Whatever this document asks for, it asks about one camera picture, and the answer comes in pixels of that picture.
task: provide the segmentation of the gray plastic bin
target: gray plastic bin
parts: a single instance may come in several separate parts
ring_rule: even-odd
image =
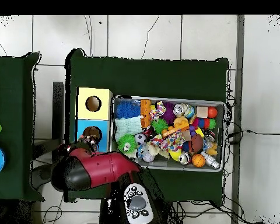
[[[185,171],[196,171],[196,172],[219,172],[223,169],[223,158],[225,155],[225,150],[223,146],[223,137],[225,136],[225,122],[226,118],[226,104],[219,101],[203,101],[203,100],[183,100],[183,99],[168,99],[168,98],[154,98],[154,97],[139,97],[139,96],[114,96],[111,100],[111,115],[115,117],[114,111],[117,104],[122,101],[134,101],[134,100],[150,100],[152,104],[156,101],[172,102],[177,103],[188,103],[191,106],[206,106],[206,107],[216,107],[218,115],[214,118],[216,120],[216,127],[212,130],[216,134],[215,142],[218,143],[218,154],[216,155],[216,161],[220,163],[219,169],[213,169],[207,165],[203,167],[195,167],[194,165],[184,166],[179,162],[170,158],[169,160],[163,156],[157,155],[153,162],[147,163],[142,159],[138,162],[143,167],[149,167],[150,169],[163,169],[163,170],[185,170]],[[114,139],[115,136],[115,121],[114,118],[110,123],[110,142],[109,151],[117,151],[117,143]]]

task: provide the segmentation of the green mat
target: green mat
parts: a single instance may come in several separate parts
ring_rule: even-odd
[[[0,57],[0,148],[5,165],[0,172],[0,199],[42,201],[30,186],[33,128],[33,67],[40,54]]]
[[[119,58],[88,58],[81,49],[66,59],[65,112],[69,134],[74,140],[76,87],[110,89],[113,95],[165,97],[175,99],[226,101],[226,58],[216,61],[164,61]],[[213,200],[221,204],[222,173],[151,170],[168,201]],[[69,192],[69,198],[99,199],[108,195],[108,186]]]

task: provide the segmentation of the green plush toy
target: green plush toy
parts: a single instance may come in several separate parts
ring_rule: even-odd
[[[162,118],[159,118],[158,121],[155,121],[155,120],[152,121],[151,126],[153,127],[153,129],[155,129],[155,131],[158,134],[162,134],[163,130],[168,129],[167,122],[164,119],[162,119]]]
[[[127,134],[127,135],[124,135],[123,137],[121,137],[118,140],[117,144],[118,144],[119,151],[121,151],[122,153],[133,152],[137,147],[135,137],[130,134]]]

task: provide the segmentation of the shape sorter box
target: shape sorter box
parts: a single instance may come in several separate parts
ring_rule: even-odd
[[[99,151],[107,152],[109,147],[110,104],[112,92],[108,89],[80,87],[75,107],[78,105],[77,139],[87,127],[96,127],[101,132]]]

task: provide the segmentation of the orange ball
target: orange ball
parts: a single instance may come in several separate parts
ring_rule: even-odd
[[[215,118],[218,114],[216,107],[208,107],[208,118]]]
[[[200,154],[194,155],[192,157],[192,163],[195,167],[203,167],[205,164],[205,158]]]

